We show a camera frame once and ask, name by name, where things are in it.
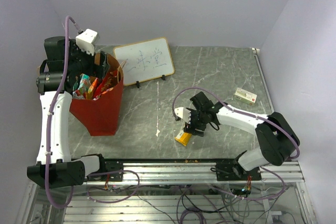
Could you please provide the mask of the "red candy packet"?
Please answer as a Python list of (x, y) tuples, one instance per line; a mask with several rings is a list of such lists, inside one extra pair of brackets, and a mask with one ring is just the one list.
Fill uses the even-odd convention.
[(96, 88), (93, 99), (98, 99), (101, 95), (109, 91), (119, 83), (118, 70), (110, 71), (106, 74), (102, 82)]

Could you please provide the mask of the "teal Fox's mint candy bag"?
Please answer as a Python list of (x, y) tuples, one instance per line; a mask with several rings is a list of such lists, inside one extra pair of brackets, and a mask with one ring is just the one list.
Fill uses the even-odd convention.
[(78, 80), (73, 85), (72, 96), (75, 99), (85, 99), (90, 86), (90, 77), (86, 74), (81, 74)]

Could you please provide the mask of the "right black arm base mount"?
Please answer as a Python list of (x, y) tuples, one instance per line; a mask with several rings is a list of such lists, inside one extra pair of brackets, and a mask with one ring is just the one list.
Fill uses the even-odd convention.
[(262, 179), (258, 167), (245, 171), (233, 158), (217, 159), (210, 171), (215, 173), (218, 181), (247, 181), (249, 178), (259, 181)]

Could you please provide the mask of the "yellow snack bar packet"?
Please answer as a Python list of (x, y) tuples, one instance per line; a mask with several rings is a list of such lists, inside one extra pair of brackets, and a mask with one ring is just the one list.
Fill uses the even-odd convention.
[(180, 130), (174, 139), (177, 142), (181, 143), (183, 146), (187, 146), (192, 136), (193, 135), (191, 133), (186, 133), (183, 130)]

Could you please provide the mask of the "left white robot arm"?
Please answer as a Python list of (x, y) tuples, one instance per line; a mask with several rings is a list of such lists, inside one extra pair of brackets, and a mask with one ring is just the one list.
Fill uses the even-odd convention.
[(40, 187), (77, 186), (89, 175), (94, 180), (107, 175), (102, 155), (72, 160), (68, 141), (68, 115), (75, 83), (81, 74), (102, 78), (107, 72), (107, 55), (95, 56), (96, 39), (96, 35), (85, 31), (75, 39), (56, 36), (44, 41), (47, 58), (36, 80), (43, 117), (40, 149), (36, 165), (27, 167), (27, 177)]

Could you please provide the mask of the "red brown paper bag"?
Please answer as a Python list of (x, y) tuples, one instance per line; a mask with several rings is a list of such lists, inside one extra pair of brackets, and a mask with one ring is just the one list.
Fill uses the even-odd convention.
[(119, 83), (94, 100), (102, 79), (90, 76), (91, 86), (85, 99), (75, 99), (72, 89), (79, 76), (72, 75), (72, 56), (64, 76), (64, 60), (44, 60), (36, 80), (43, 110), (42, 139), (64, 140), (68, 136), (68, 115), (72, 114), (91, 136), (115, 135), (123, 92), (123, 71), (118, 61), (107, 54), (108, 71), (118, 70)]

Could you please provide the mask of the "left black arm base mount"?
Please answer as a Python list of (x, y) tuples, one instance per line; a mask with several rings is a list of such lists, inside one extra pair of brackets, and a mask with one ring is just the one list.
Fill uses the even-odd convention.
[(106, 159), (104, 168), (99, 170), (100, 177), (107, 179), (111, 182), (121, 182), (123, 179), (123, 163), (116, 159)]

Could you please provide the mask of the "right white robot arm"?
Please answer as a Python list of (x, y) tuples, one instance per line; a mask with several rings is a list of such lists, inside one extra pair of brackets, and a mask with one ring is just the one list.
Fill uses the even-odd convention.
[(174, 109), (175, 117), (185, 123), (184, 132), (203, 136), (208, 125), (215, 130), (227, 125), (257, 138), (257, 148), (244, 151), (234, 159), (231, 172), (236, 179), (244, 179), (254, 168), (267, 164), (280, 166), (299, 155), (300, 141), (281, 113), (251, 113), (223, 101), (213, 103), (204, 92), (199, 92), (190, 101), (194, 106), (192, 109)]

